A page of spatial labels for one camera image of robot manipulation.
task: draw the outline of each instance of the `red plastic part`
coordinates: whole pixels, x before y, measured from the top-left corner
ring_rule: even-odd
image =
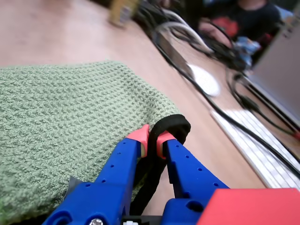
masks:
[[[165,131],[158,136],[158,139],[156,141],[157,156],[165,159],[165,157],[163,156],[163,143],[172,139],[176,138],[168,131]]]
[[[130,133],[126,138],[136,140],[141,143],[141,157],[147,156],[148,152],[148,138],[149,138],[149,124],[145,124],[141,129]]]
[[[197,225],[300,224],[300,192],[283,189],[217,189]]]

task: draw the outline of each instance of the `wooden desk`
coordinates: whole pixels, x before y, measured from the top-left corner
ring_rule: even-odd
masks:
[[[107,17],[107,9],[88,0],[0,0],[0,66],[121,61],[178,106],[192,125],[185,146],[211,172],[231,188],[263,188],[211,118],[208,104],[169,67],[138,25],[131,22],[121,30],[110,25]],[[226,88],[224,66],[184,44],[178,45],[189,62],[208,70],[221,83],[216,103],[224,109],[240,108]],[[274,132],[289,147],[299,147],[299,143]],[[162,214],[172,197],[165,170],[144,214]]]

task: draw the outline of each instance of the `hole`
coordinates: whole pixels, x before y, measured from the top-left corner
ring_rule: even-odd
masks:
[[[66,218],[62,218],[61,220],[57,221],[56,225],[68,225],[70,221]]]
[[[186,207],[189,210],[192,210],[194,212],[202,212],[203,211],[203,206],[197,202],[197,201],[190,201],[187,203]]]
[[[183,198],[190,198],[190,194],[188,191],[183,193]]]
[[[72,218],[68,212],[60,211],[49,217],[48,225],[67,225],[72,222]]]

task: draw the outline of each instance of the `white cable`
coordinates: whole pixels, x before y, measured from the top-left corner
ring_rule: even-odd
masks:
[[[177,19],[180,23],[183,23],[184,25],[188,26],[187,22],[185,22],[184,19],[182,19],[178,14],[174,13],[173,11],[168,10],[168,9],[163,9],[163,8],[162,8],[162,11],[164,12],[164,14]]]
[[[213,50],[210,49],[205,42],[201,39],[201,37],[192,29],[190,28],[188,25],[182,24],[180,22],[165,22],[159,26],[156,27],[156,32],[160,32],[163,29],[168,30],[168,28],[180,28],[182,30],[187,31],[194,39],[195,41],[197,41],[201,47],[206,50],[208,53],[212,53]]]

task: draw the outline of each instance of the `white keyboard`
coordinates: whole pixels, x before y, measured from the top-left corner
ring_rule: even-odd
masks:
[[[300,164],[295,158],[251,112],[245,110],[227,110],[225,113],[269,143],[300,170]],[[265,149],[252,137],[228,123],[215,111],[212,111],[211,115],[240,150],[244,158],[252,165],[267,187],[297,188],[300,190],[300,180],[270,151]]]

